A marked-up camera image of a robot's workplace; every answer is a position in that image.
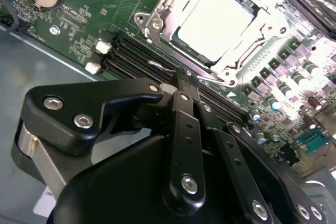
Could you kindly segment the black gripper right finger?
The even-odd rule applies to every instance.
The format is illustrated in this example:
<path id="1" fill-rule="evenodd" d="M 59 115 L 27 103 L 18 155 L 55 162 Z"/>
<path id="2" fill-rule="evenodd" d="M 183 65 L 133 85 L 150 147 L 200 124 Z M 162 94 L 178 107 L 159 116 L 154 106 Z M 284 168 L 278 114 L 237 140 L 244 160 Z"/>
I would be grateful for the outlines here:
<path id="1" fill-rule="evenodd" d="M 228 166 L 241 223 L 329 223 L 318 204 L 246 131 L 249 116 L 227 101 L 203 101 L 200 77 L 189 74 L 188 80 L 210 147 Z"/>

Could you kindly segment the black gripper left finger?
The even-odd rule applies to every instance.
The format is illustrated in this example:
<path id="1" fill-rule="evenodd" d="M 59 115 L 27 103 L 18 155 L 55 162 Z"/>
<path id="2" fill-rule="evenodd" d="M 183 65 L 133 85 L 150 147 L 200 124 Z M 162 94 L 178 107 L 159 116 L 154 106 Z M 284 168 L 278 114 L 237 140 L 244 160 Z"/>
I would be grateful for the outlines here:
<path id="1" fill-rule="evenodd" d="M 188 76 L 178 70 L 163 84 L 137 78 L 32 88 L 20 115 L 19 148 L 58 198 L 72 178 L 92 166 L 95 144 L 150 129 L 168 141 L 164 201 L 178 210 L 197 210 L 205 201 L 205 182 Z"/>

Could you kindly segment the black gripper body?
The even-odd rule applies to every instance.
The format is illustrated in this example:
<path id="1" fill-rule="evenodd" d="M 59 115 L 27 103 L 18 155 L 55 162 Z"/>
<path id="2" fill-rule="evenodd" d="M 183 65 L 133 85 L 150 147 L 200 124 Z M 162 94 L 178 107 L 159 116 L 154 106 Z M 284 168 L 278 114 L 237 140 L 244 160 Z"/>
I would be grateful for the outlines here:
<path id="1" fill-rule="evenodd" d="M 133 144 L 78 175 L 62 190 L 49 223 L 246 223 L 218 159 L 203 155 L 206 199 L 188 217 L 165 205 L 167 139 Z"/>

